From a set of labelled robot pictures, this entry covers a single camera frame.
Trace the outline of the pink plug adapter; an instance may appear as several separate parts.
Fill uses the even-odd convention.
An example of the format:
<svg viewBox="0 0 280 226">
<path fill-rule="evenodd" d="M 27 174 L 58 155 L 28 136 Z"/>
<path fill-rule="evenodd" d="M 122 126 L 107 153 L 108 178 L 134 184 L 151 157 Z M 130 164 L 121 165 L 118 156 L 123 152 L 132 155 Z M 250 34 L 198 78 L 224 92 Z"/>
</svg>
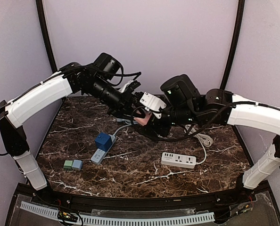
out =
<svg viewBox="0 0 280 226">
<path fill-rule="evenodd" d="M 147 125 L 149 119 L 151 117 L 151 114 L 146 114 L 144 118 L 134 117 L 134 121 L 136 121 L 139 125 L 145 126 Z"/>
</svg>

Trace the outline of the blue cube socket adapter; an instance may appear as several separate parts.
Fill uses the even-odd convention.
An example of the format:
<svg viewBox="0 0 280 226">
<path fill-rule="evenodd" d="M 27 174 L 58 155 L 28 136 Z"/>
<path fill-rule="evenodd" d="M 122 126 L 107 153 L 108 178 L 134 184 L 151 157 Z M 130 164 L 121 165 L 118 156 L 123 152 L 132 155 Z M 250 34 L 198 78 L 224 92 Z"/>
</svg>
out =
<svg viewBox="0 0 280 226">
<path fill-rule="evenodd" d="M 99 133 L 95 138 L 96 147 L 104 152 L 107 152 L 112 145 L 111 136 L 106 133 Z"/>
</svg>

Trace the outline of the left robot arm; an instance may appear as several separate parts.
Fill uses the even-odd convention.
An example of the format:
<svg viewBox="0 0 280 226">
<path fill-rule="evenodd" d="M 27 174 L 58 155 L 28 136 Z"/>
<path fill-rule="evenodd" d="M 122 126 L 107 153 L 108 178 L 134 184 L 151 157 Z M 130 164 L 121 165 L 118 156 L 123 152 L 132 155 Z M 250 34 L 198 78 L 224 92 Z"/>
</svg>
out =
<svg viewBox="0 0 280 226">
<path fill-rule="evenodd" d="M 9 154 L 36 191 L 49 183 L 30 153 L 23 124 L 50 104 L 71 94 L 89 94 L 109 107 L 109 114 L 129 116 L 135 103 L 138 73 L 117 74 L 122 65 L 109 59 L 88 65 L 72 62 L 10 101 L 0 102 L 0 134 Z"/>
</svg>

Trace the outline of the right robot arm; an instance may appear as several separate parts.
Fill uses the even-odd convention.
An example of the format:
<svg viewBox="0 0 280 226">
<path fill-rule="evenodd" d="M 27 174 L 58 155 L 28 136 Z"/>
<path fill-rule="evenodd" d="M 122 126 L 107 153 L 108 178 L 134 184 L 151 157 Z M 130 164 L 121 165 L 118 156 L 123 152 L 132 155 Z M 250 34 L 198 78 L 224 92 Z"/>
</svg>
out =
<svg viewBox="0 0 280 226">
<path fill-rule="evenodd" d="M 260 182 L 280 167 L 280 107 L 249 100 L 223 89 L 212 89 L 201 95 L 190 78 L 175 76 L 164 82 L 160 89 L 166 101 L 148 92 L 140 99 L 147 111 L 152 112 L 149 125 L 156 138 L 163 140 L 172 126 L 210 124 L 246 126 L 274 133 L 266 153 L 242 175 L 245 189 L 255 189 Z"/>
</svg>

